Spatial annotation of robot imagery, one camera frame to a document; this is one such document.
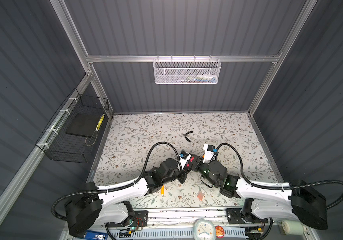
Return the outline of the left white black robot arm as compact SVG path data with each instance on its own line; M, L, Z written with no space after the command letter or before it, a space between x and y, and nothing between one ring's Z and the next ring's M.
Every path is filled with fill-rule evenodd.
M146 171L135 183L127 181L112 186L96 187L95 183L87 184L87 193L69 197L65 203L66 221L69 234L81 237L92 226L112 223L121 227L131 224L135 212L129 200L141 198L161 190L162 186L175 181L188 160L167 159L157 168Z

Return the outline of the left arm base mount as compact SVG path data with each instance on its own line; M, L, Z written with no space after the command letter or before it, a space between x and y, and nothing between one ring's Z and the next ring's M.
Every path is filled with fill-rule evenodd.
M130 212L129 216L122 223L108 223L109 228L128 228L128 227L146 227L148 224L148 211Z

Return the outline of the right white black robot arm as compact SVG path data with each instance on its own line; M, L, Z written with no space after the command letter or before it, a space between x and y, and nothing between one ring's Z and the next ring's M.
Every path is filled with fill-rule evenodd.
M267 223L269 219L293 220L317 230L327 230L325 197L312 187L290 189L289 183L276 184L278 190L269 190L272 183L254 187L244 178L229 175L218 161L180 154L186 173L199 172L202 182L209 188L218 188L227 198L243 199L243 207L235 213L245 223Z

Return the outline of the translucent pink cap front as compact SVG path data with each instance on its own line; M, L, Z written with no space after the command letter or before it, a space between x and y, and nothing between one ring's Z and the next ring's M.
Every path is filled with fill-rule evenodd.
M199 201L203 201L203 199L204 199L204 192L202 190L198 191L197 198L199 199Z

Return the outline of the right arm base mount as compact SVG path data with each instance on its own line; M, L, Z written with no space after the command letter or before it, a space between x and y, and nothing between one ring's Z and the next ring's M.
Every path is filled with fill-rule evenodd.
M225 209L227 221L229 224L267 224L269 222L268 218L259 219L253 214L242 213L242 208L226 208Z

